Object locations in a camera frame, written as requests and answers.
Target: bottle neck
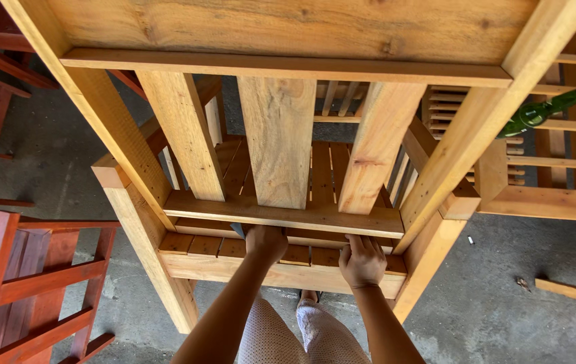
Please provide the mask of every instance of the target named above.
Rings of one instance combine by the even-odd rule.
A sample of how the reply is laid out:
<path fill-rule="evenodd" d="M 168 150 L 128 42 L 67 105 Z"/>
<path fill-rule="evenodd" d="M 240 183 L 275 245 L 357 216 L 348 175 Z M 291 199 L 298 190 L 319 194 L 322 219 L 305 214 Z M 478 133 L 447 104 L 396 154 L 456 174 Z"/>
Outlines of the bottle neck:
<path fill-rule="evenodd" d="M 575 104 L 576 89 L 567 93 L 563 93 L 562 95 L 555 96 L 553 99 L 545 103 L 545 107 L 548 109 L 549 114 L 555 114 L 558 112 L 564 112 Z"/>

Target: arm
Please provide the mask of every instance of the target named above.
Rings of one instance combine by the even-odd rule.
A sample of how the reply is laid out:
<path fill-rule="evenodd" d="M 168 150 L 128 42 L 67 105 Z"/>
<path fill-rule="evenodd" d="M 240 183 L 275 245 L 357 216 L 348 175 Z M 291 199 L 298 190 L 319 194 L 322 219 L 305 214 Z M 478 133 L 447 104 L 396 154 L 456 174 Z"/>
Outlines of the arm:
<path fill-rule="evenodd" d="M 378 286 L 387 268 L 384 252 L 368 236 L 346 238 L 350 244 L 341 251 L 340 270 L 362 314 L 373 363 L 424 364 Z"/>
<path fill-rule="evenodd" d="M 257 225 L 245 239 L 247 253 L 234 276 L 187 336 L 171 364 L 233 363 L 251 305 L 270 266 L 288 248 L 278 227 Z"/>

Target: white patterned pants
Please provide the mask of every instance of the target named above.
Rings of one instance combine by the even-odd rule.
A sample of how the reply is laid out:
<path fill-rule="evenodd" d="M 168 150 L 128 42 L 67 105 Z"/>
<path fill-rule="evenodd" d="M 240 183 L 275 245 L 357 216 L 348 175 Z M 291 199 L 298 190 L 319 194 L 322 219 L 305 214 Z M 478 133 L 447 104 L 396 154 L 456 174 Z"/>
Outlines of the white patterned pants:
<path fill-rule="evenodd" d="M 310 299 L 297 307 L 303 346 L 264 299 L 256 299 L 239 348 L 240 364 L 370 364 L 362 347 L 340 321 Z"/>

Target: foot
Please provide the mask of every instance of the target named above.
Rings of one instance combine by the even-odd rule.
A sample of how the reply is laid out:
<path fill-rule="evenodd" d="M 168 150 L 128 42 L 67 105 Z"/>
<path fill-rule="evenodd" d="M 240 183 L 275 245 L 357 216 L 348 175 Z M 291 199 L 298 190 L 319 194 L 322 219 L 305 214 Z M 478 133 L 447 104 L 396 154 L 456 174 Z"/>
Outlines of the foot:
<path fill-rule="evenodd" d="M 314 302 L 318 302 L 317 292 L 316 291 L 310 291 L 310 290 L 302 290 L 299 303 L 301 303 L 304 299 L 312 299 Z"/>

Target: forearm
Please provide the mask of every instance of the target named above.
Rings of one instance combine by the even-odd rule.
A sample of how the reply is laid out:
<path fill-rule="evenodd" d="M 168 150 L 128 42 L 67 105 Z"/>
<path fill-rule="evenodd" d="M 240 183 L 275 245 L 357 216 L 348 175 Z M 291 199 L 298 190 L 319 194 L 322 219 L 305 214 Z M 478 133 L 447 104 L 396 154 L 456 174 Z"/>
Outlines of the forearm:
<path fill-rule="evenodd" d="M 379 286 L 353 289 L 367 331 L 373 364 L 424 364 Z"/>
<path fill-rule="evenodd" d="M 171 363 L 233 363 L 251 305 L 271 265 L 248 254 Z"/>

